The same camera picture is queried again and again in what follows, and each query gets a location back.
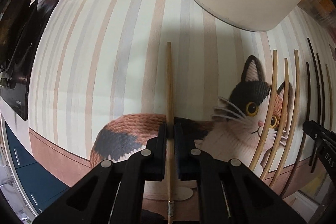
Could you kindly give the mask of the striped cat table mat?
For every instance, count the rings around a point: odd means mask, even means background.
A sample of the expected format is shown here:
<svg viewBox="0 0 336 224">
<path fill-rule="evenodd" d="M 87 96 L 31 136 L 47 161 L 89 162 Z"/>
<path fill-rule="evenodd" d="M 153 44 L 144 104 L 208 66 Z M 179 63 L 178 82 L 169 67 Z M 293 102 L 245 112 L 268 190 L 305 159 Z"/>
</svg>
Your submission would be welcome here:
<svg viewBox="0 0 336 224">
<path fill-rule="evenodd" d="M 307 120 L 335 130 L 335 0 L 60 0 L 30 78 L 31 153 L 66 186 L 183 124 L 285 201 L 247 223 L 310 221 Z"/>
</svg>

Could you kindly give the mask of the black induction cooktop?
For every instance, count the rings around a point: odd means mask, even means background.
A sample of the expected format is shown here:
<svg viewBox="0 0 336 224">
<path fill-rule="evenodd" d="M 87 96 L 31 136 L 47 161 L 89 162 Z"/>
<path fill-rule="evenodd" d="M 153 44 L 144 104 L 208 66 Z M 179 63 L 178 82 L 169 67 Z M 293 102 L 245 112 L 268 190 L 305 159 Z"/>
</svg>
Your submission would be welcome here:
<svg viewBox="0 0 336 224">
<path fill-rule="evenodd" d="M 28 116 L 29 86 L 33 63 L 42 34 L 59 0 L 34 1 L 10 67 L 1 77 L 1 97 L 23 120 Z"/>
</svg>

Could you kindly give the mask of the black frying pan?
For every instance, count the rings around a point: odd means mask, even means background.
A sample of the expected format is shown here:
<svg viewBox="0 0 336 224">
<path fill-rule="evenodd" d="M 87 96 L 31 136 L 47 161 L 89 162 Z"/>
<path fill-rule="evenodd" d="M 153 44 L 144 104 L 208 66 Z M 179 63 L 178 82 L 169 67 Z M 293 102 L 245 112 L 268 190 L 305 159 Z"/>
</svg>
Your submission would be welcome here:
<svg viewBox="0 0 336 224">
<path fill-rule="evenodd" d="M 37 2 L 31 0 L 11 0 L 1 18 L 1 72 L 13 61 L 25 25 L 37 10 Z"/>
</svg>

